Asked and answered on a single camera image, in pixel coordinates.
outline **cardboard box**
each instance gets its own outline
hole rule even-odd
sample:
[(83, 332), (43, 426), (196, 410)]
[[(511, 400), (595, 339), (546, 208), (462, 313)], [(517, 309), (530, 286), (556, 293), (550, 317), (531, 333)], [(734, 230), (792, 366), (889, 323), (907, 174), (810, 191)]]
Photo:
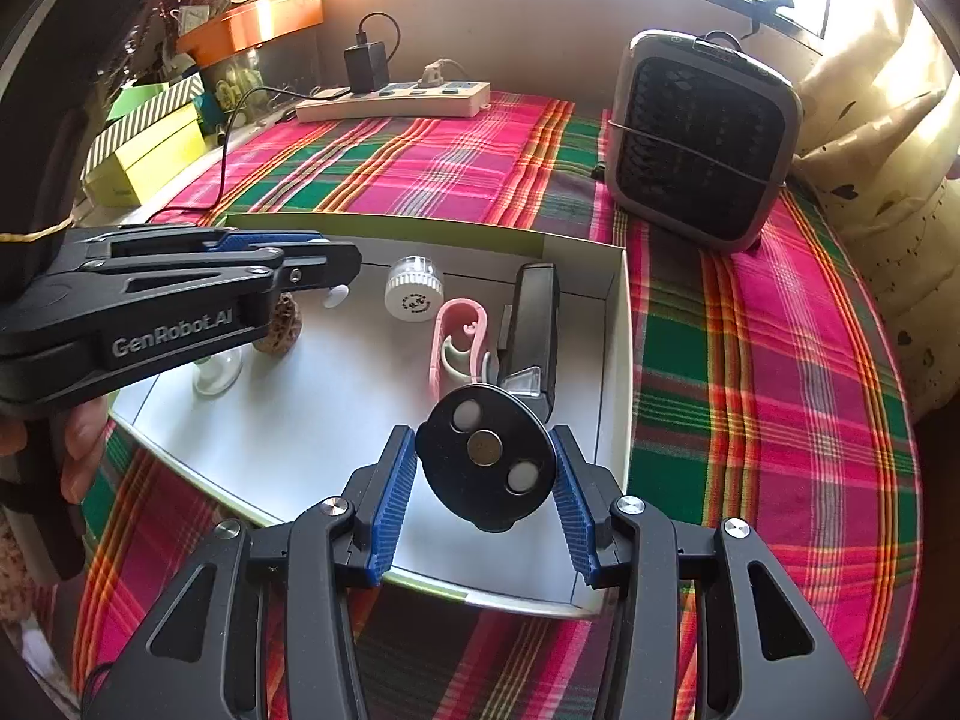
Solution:
[(206, 151), (197, 110), (187, 103), (130, 138), (83, 180), (95, 205), (138, 206)]
[[(203, 95), (203, 79), (194, 74), (189, 79), (184, 79), (180, 83), (163, 89), (156, 95), (151, 95), (147, 100), (143, 100), (140, 105), (136, 105), (96, 137), (86, 155), (80, 178), (86, 178), (95, 167), (100, 165), (100, 162), (107, 159), (124, 143), (136, 138), (147, 127), (152, 127), (161, 119), (183, 108), (184, 105), (200, 95)], [(117, 103), (114, 103), (114, 108), (119, 103), (120, 100), (117, 100)]]
[[(323, 308), (297, 293), (304, 331), (277, 360), (244, 349), (239, 378), (216, 398), (195, 395), (193, 365), (120, 391), (114, 418), (176, 473), (253, 522), (291, 520), (349, 474), (375, 463), (395, 424), (416, 429), (434, 403), (427, 386), (433, 322), (387, 313), (387, 271), (430, 257), (445, 297), (488, 312), (488, 343), (512, 300), (517, 269), (552, 262), (560, 279), (556, 403), (548, 427), (568, 424), (587, 461), (625, 487), (632, 429), (632, 327), (626, 253), (618, 247), (481, 224), (352, 214), (233, 215), (244, 228), (320, 229), (350, 240), (363, 268), (350, 295)], [(386, 581), (453, 601), (517, 613), (598, 613), (570, 562), (552, 496), (507, 531), (483, 533), (440, 504), (418, 470), (394, 568)]]

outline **human hand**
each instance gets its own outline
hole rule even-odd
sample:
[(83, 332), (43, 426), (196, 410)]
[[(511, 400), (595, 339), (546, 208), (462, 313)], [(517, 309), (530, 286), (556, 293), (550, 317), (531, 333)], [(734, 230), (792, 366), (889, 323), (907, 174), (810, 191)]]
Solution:
[[(80, 503), (93, 484), (107, 442), (107, 399), (98, 397), (70, 410), (64, 427), (66, 457), (61, 469), (61, 495)], [(27, 445), (27, 427), (19, 419), (0, 416), (0, 456)]]

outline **fan grille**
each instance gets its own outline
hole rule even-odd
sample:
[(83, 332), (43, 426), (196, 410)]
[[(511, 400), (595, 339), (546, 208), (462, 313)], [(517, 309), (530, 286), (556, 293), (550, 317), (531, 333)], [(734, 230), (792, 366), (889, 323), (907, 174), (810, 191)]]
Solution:
[[(660, 56), (637, 65), (623, 124), (764, 182), (786, 127), (773, 100)], [(746, 234), (767, 188), (702, 156), (625, 131), (616, 181), (628, 199), (725, 241)]]

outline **curtain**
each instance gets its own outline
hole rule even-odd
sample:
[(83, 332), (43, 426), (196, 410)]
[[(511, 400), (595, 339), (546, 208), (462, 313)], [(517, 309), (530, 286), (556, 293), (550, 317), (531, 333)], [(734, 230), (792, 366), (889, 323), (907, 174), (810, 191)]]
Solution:
[(960, 77), (911, 0), (846, 0), (797, 86), (795, 172), (872, 289), (912, 418), (960, 388)]

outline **plaid tablecloth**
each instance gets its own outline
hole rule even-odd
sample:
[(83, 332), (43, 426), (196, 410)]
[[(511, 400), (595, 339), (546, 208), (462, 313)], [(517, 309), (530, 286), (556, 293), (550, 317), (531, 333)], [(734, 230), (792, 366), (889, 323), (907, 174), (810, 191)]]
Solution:
[[(760, 250), (699, 250), (629, 218), (589, 177), (606, 127), (571, 103), (495, 94), (456, 119), (279, 124), (160, 220), (227, 208), (433, 215), (627, 248), (635, 327), (630, 493), (671, 517), (755, 523), (878, 709), (909, 630), (920, 488), (904, 394), (877, 314), (815, 206), (785, 191)], [(323, 219), (318, 218), (323, 229)], [(85, 502), (90, 565), (73, 679), (117, 656), (217, 506), (115, 434)], [(678, 717), (695, 689), (685, 594)], [(385, 586), (352, 596), (371, 718), (589, 718), (608, 617), (514, 616)], [(269, 692), (285, 717), (280, 631)]]

